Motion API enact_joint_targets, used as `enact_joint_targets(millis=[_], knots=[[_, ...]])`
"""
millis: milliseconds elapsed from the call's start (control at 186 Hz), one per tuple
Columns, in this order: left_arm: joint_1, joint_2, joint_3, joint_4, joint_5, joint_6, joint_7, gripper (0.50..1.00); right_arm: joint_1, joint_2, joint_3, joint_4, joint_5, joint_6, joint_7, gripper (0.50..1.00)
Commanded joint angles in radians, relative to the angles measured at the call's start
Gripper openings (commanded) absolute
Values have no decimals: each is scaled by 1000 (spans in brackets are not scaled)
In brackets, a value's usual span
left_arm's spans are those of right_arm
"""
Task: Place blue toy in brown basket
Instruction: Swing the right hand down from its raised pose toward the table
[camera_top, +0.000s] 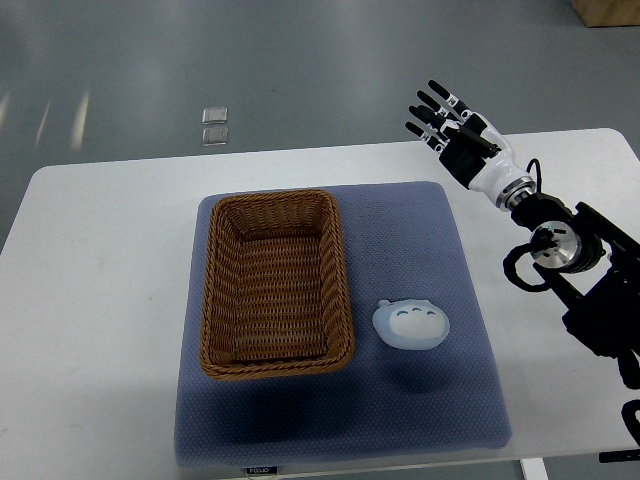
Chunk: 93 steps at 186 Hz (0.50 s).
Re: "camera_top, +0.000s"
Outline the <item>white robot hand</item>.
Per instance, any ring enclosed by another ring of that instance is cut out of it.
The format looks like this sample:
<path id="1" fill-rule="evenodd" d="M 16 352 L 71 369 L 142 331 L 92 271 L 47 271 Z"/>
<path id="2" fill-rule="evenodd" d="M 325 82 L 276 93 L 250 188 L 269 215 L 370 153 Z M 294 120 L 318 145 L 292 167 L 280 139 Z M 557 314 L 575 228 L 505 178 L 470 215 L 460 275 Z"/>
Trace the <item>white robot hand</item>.
<path id="1" fill-rule="evenodd" d="M 484 116 L 471 114 L 461 99 L 435 80 L 429 80 L 428 86 L 442 100 L 419 90 L 417 97 L 423 104 L 410 106 L 409 112 L 431 131 L 410 121 L 406 129 L 439 153 L 440 163 L 458 183 L 485 194 L 495 206 L 515 206 L 532 195 L 533 178 L 516 165 L 514 150 L 505 137 Z"/>

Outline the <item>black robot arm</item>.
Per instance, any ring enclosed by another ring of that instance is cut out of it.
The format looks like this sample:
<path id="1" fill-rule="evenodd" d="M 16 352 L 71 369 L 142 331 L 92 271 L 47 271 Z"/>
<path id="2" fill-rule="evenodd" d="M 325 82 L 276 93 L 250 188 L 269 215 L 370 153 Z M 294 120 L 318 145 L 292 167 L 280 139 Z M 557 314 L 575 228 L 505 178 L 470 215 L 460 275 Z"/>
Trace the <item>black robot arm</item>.
<path id="1" fill-rule="evenodd" d="M 517 150 L 481 113 L 435 80 L 409 106 L 406 128 L 465 189 L 485 195 L 530 233 L 503 260 L 519 289 L 551 291 L 567 332 L 616 361 L 623 384 L 639 388 L 639 244 L 584 202 L 569 208 L 543 190 L 541 162 Z"/>

